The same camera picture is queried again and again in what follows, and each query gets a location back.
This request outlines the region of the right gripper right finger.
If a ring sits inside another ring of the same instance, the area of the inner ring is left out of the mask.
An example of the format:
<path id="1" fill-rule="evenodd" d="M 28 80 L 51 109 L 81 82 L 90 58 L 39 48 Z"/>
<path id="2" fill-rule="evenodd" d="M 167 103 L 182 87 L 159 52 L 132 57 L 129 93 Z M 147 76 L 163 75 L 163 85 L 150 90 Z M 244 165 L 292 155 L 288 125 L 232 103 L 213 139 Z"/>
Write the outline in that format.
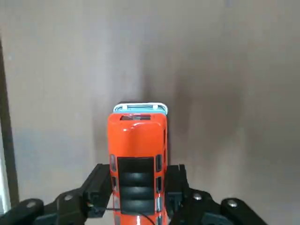
<path id="1" fill-rule="evenodd" d="M 266 225 L 243 200 L 217 203 L 210 193 L 189 186 L 185 166 L 169 165 L 165 174 L 165 209 L 171 225 Z"/>

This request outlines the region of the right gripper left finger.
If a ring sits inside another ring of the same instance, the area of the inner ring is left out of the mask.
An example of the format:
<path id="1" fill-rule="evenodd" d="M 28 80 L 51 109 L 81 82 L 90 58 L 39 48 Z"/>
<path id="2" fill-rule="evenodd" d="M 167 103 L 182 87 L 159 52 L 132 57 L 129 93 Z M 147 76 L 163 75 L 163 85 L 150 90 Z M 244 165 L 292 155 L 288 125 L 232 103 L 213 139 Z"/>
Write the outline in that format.
<path id="1" fill-rule="evenodd" d="M 0 217 L 2 225 L 83 225 L 88 218 L 103 217 L 112 193 L 110 167 L 97 164 L 79 188 L 44 204 L 26 199 Z"/>

